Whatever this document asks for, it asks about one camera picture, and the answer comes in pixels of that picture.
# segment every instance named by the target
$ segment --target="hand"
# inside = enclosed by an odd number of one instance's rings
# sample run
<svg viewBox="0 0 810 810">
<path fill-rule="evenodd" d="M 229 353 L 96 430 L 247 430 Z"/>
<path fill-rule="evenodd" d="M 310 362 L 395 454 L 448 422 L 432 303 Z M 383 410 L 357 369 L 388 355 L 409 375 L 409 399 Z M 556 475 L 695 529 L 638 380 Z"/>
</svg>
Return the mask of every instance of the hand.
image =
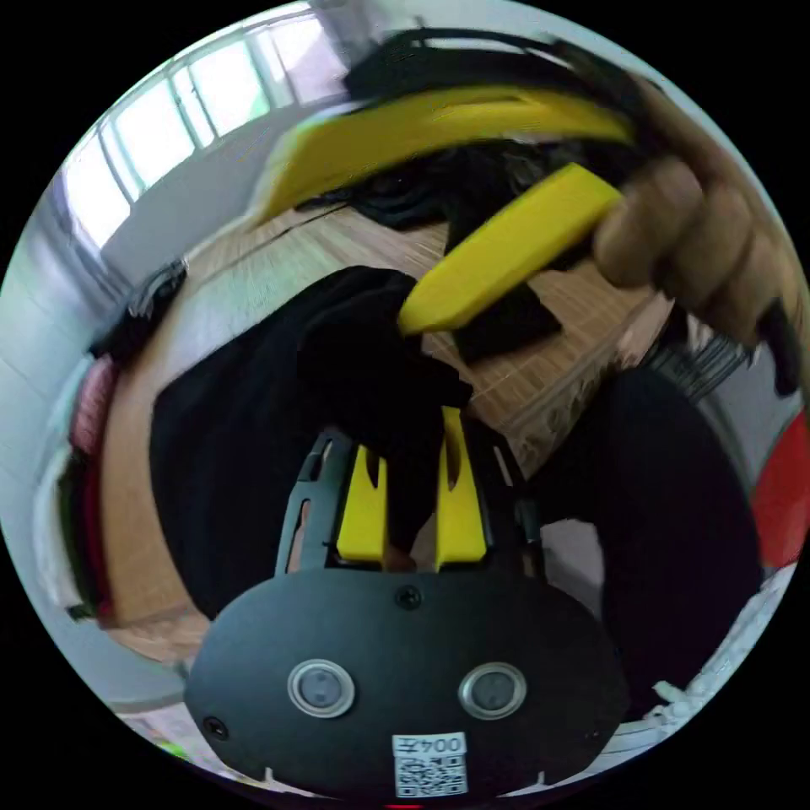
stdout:
<svg viewBox="0 0 810 810">
<path fill-rule="evenodd" d="M 737 161 L 686 113 L 639 79 L 672 156 L 624 189 L 602 222 L 594 258 L 619 287 L 655 283 L 701 321 L 749 347 L 776 296 L 805 347 L 810 294 L 795 249 Z"/>
</svg>

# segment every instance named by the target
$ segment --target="wooden table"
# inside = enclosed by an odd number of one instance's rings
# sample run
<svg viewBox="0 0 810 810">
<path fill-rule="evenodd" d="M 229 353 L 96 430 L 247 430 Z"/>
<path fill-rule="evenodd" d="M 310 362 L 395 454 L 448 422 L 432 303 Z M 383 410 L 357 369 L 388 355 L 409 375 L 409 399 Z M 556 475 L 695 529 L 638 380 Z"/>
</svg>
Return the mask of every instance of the wooden table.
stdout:
<svg viewBox="0 0 810 810">
<path fill-rule="evenodd" d="M 116 605 L 111 635 L 170 661 L 193 653 L 208 627 L 172 564 L 152 495 L 149 431 L 159 392 L 318 278 L 355 264 L 418 278 L 439 261 L 445 241 L 444 225 L 397 233 L 350 208 L 332 207 L 289 212 L 248 233 L 231 229 L 189 256 L 186 284 L 121 376 L 111 406 L 101 484 Z M 649 289 L 613 289 L 590 265 L 539 273 L 530 285 L 563 323 L 562 335 L 474 370 L 449 336 L 424 342 L 473 383 L 471 407 L 505 434 L 527 474 L 565 436 L 606 370 L 643 355 L 668 312 Z"/>
</svg>

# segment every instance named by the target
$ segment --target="sticker label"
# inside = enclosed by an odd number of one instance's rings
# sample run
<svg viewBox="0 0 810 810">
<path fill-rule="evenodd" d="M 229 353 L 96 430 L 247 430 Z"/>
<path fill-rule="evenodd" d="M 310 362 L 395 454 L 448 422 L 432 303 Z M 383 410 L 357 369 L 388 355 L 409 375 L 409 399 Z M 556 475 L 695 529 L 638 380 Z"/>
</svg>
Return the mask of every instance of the sticker label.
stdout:
<svg viewBox="0 0 810 810">
<path fill-rule="evenodd" d="M 464 732 L 392 738 L 397 798 L 431 798 L 467 793 Z"/>
</svg>

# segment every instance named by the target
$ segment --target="white wall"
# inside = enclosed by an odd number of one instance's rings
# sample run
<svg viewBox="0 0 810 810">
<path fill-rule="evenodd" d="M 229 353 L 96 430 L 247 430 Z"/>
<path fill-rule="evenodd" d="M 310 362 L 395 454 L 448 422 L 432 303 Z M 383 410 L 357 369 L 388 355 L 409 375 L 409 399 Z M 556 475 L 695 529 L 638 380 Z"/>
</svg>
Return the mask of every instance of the white wall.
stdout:
<svg viewBox="0 0 810 810">
<path fill-rule="evenodd" d="M 279 136 L 322 107 L 292 105 L 271 111 L 193 154 L 135 202 L 102 255 L 137 284 L 207 239 L 244 212 Z"/>
<path fill-rule="evenodd" d="M 0 524 L 40 621 L 88 686 L 107 703 L 163 703 L 177 699 L 181 680 L 119 646 L 94 624 L 74 623 L 51 604 L 36 576 L 31 506 L 44 427 L 97 326 L 97 316 L 30 221 L 0 289 Z"/>
</svg>

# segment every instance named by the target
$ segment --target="screw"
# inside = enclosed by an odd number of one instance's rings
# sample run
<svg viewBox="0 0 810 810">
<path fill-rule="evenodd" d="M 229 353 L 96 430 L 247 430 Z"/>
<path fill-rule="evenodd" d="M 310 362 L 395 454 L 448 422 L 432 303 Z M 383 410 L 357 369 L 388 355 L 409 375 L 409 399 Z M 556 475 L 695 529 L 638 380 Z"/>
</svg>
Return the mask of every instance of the screw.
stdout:
<svg viewBox="0 0 810 810">
<path fill-rule="evenodd" d="M 397 588 L 394 602 L 402 610 L 416 610 L 422 604 L 422 594 L 413 585 L 403 585 L 401 588 Z"/>
<path fill-rule="evenodd" d="M 212 736 L 218 740 L 228 739 L 228 727 L 216 717 L 206 717 L 202 721 L 202 727 Z"/>
</svg>

